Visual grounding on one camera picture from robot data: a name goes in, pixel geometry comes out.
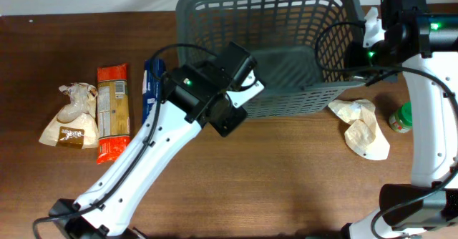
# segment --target white plastic bag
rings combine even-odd
[[[70,96],[65,105],[44,129],[39,141],[49,146],[94,148],[99,145],[95,122],[97,89],[86,83],[62,85],[59,90]]]

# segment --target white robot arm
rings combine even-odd
[[[106,173],[76,200],[60,199],[49,218],[66,238],[138,238],[126,229],[168,162],[210,123],[221,136],[247,116],[241,107],[264,89],[254,58],[230,43],[214,60],[185,64],[161,78],[158,99],[140,131]]]
[[[436,77],[456,92],[457,17],[429,14],[426,0],[381,0],[381,9],[382,20],[377,19],[377,8],[366,16],[364,46],[376,57],[373,62],[401,62],[403,67]],[[458,178],[453,178],[458,151],[454,93],[445,92],[439,84],[418,74],[404,72],[404,77],[414,123],[411,185],[385,185],[380,193],[381,207],[343,227],[345,238],[407,238],[458,223]],[[446,180],[443,190],[374,219],[381,208],[387,210],[429,194]]]

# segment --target food label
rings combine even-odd
[[[83,148],[84,129],[75,129],[61,126],[59,129],[59,139],[56,146],[72,147],[76,149]]]
[[[111,117],[109,111],[99,113],[99,136],[106,137],[110,136],[111,133]]]
[[[409,128],[403,128],[397,121],[396,121],[396,118],[394,116],[394,114],[392,116],[390,116],[389,118],[389,124],[391,125],[392,128],[394,128],[394,130],[396,132],[400,132],[400,133],[406,133],[408,131],[410,131]]]
[[[98,112],[109,111],[109,86],[99,88],[99,97],[97,98]]]
[[[115,94],[126,94],[124,81],[114,82],[114,93]]]

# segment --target paper bag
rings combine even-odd
[[[336,99],[328,107],[351,126],[345,131],[346,144],[368,160],[385,160],[389,143],[381,133],[375,117],[375,106],[367,99],[347,102]]]
[[[59,90],[70,97],[70,104],[44,129],[39,141],[49,146],[94,148],[99,144],[99,130],[95,123],[95,103],[98,95],[94,86],[86,83],[62,85]]]

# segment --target small jar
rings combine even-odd
[[[395,131],[406,133],[412,129],[412,108],[410,102],[400,107],[389,117],[389,126]]]

